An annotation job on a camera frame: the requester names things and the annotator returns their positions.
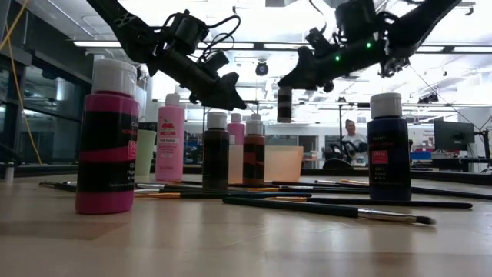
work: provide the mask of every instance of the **black robotic arm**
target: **black robotic arm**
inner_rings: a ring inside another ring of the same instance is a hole
[[[424,0],[398,18],[376,14],[372,0],[349,0],[335,11],[338,33],[329,43],[322,32],[310,30],[313,47],[298,49],[298,64],[278,82],[281,87],[333,90],[333,80],[370,65],[381,65],[380,76],[391,77],[410,64],[410,58],[440,20],[461,0]]]
[[[188,10],[171,15],[161,28],[153,28],[128,12],[118,0],[87,2],[111,27],[128,57],[147,65],[150,76],[161,70],[181,87],[188,88],[190,101],[195,104],[199,101],[211,108],[246,109],[235,88],[239,75],[231,72],[222,78],[218,76],[217,70],[229,63],[222,51],[196,63],[187,56],[194,53],[209,32],[209,26]]]

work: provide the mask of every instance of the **security camera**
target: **security camera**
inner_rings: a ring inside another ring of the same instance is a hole
[[[266,61],[259,61],[256,65],[256,70],[254,71],[256,76],[265,76],[268,74],[268,65]]]

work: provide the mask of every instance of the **black paint bottle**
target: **black paint bottle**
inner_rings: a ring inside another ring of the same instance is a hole
[[[264,144],[261,115],[253,114],[246,122],[243,154],[243,184],[264,184]]]
[[[401,118],[401,95],[371,97],[367,124],[369,190],[374,200],[411,200],[407,121]]]
[[[229,132],[227,114],[209,112],[203,138],[203,187],[227,189],[229,181]]]

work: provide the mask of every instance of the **pink bottle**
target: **pink bottle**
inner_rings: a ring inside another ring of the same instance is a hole
[[[85,97],[75,210],[100,215],[133,204],[137,153],[137,70],[110,59],[94,63],[92,94]]]
[[[244,144],[244,124],[241,123],[241,114],[231,114],[231,123],[228,124],[229,143],[231,145]]]
[[[181,181],[185,159],[185,110],[179,106],[179,94],[166,95],[166,106],[159,108],[155,178]]]

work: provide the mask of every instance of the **wooden table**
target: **wooden table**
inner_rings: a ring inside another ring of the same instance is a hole
[[[473,211],[380,208],[431,216],[434,227],[191,199],[138,199],[131,212],[86,216],[75,214],[73,193],[37,185],[73,179],[0,183],[1,277],[492,275],[492,202],[473,201]],[[414,184],[492,193],[472,185]]]

